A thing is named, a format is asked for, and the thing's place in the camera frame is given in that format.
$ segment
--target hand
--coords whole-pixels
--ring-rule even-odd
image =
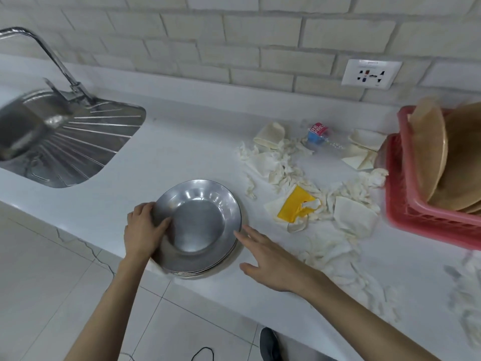
[[[258,267],[241,263],[240,269],[258,283],[276,291],[290,291],[301,295],[322,273],[307,266],[268,236],[244,225],[249,236],[234,232],[237,239],[254,255]]]
[[[158,227],[152,223],[151,210],[155,203],[142,203],[127,215],[124,231],[126,258],[148,261],[159,247],[172,218],[166,218]]]

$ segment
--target sink basin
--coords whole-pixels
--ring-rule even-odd
[[[53,188],[85,182],[145,117],[145,109],[125,103],[85,106],[52,90],[28,93],[0,109],[0,167]]]

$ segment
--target dish rack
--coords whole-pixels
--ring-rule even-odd
[[[400,109],[399,134],[387,140],[386,214],[394,227],[467,249],[481,250],[481,217],[430,206],[421,199],[408,115],[415,106]]]

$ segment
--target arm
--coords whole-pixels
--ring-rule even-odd
[[[152,206],[140,204],[127,216],[125,258],[64,361],[116,361],[119,357],[142,274],[170,224],[167,218],[154,227]]]
[[[249,226],[249,236],[235,233],[252,252],[258,267],[241,263],[244,273],[277,291],[307,300],[365,361],[439,361],[417,343],[364,308],[322,272],[294,256]]]

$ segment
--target floor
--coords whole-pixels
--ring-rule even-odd
[[[62,361],[112,280],[120,258],[0,207],[0,361]],[[262,326],[146,271],[122,345],[135,361],[262,361]],[[280,335],[286,359],[325,356]],[[130,356],[120,355],[119,361]],[[208,350],[195,361],[211,361]]]

